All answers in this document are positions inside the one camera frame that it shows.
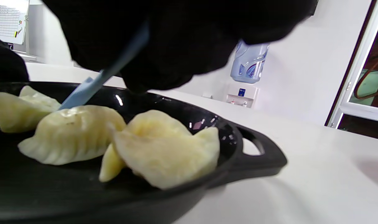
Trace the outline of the person's left hand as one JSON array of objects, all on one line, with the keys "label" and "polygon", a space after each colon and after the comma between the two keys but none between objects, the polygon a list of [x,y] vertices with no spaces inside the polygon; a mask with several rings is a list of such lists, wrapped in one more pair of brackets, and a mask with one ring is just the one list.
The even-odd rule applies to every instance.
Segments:
[{"label": "person's left hand", "polygon": [[0,40],[0,82],[28,82],[24,60]]}]

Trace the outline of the person's right hand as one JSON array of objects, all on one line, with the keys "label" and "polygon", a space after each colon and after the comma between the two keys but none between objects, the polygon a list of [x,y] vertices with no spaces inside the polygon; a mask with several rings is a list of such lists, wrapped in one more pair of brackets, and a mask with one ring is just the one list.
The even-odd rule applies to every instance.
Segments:
[{"label": "person's right hand", "polygon": [[100,71],[115,63],[146,22],[149,41],[119,75],[134,93],[170,90],[223,68],[236,44],[290,34],[313,0],[44,0],[72,60]]}]

